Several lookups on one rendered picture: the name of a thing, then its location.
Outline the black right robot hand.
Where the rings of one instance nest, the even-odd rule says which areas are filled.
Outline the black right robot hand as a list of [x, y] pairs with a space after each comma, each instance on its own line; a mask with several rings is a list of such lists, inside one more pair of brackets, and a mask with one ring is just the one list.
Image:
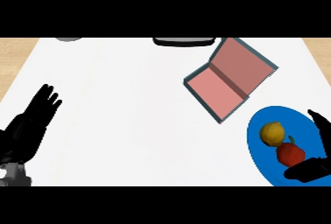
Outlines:
[[311, 109], [307, 110], [307, 114], [311, 116], [314, 126], [319, 130], [324, 157], [311, 157], [285, 170], [283, 177], [295, 179], [301, 183], [307, 183], [331, 175], [331, 122]]

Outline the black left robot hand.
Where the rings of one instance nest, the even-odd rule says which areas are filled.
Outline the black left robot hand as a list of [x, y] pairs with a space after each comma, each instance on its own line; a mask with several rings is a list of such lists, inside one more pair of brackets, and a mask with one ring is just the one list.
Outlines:
[[0, 129], [0, 165], [26, 163], [41, 144], [47, 125], [61, 101], [47, 84], [38, 89], [24, 112], [14, 116], [5, 129]]

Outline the red bell pepper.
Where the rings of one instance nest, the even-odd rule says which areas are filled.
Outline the red bell pepper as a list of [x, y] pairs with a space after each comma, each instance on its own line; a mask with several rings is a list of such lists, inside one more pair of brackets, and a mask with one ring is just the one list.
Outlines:
[[290, 136], [288, 138], [289, 142], [276, 147], [276, 160], [283, 166], [292, 167], [305, 160], [305, 152], [296, 147], [295, 139]]

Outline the blue plate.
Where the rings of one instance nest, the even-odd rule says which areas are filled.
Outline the blue plate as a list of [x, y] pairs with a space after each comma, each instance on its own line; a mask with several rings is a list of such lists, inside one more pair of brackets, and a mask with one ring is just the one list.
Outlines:
[[286, 167], [277, 162], [276, 148], [268, 147], [259, 139], [259, 129], [271, 122], [283, 127], [283, 142], [293, 138], [295, 146], [304, 151], [304, 158], [323, 158], [326, 156], [317, 127], [311, 118], [290, 108], [270, 106], [261, 108], [248, 123], [246, 144], [255, 167], [273, 186], [331, 186], [331, 175], [301, 183], [283, 176]]

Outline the pink open cardboard box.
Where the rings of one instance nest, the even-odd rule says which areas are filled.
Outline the pink open cardboard box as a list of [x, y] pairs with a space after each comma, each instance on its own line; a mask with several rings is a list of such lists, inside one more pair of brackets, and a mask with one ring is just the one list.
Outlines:
[[183, 79], [183, 86], [217, 123], [246, 102], [276, 69], [277, 65], [239, 38], [221, 38], [206, 63]]

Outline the yellow lemon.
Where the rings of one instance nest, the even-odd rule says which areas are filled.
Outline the yellow lemon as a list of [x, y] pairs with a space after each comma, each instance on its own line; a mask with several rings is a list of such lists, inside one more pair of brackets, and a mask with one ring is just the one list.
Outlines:
[[270, 147], [277, 147], [285, 140], [285, 128], [279, 122], [268, 122], [259, 128], [259, 139]]

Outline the black and grey appliance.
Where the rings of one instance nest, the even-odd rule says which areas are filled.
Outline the black and grey appliance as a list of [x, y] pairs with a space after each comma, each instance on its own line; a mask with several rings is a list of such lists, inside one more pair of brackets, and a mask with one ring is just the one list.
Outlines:
[[209, 46], [214, 43], [214, 38], [153, 38], [153, 43], [157, 46]]

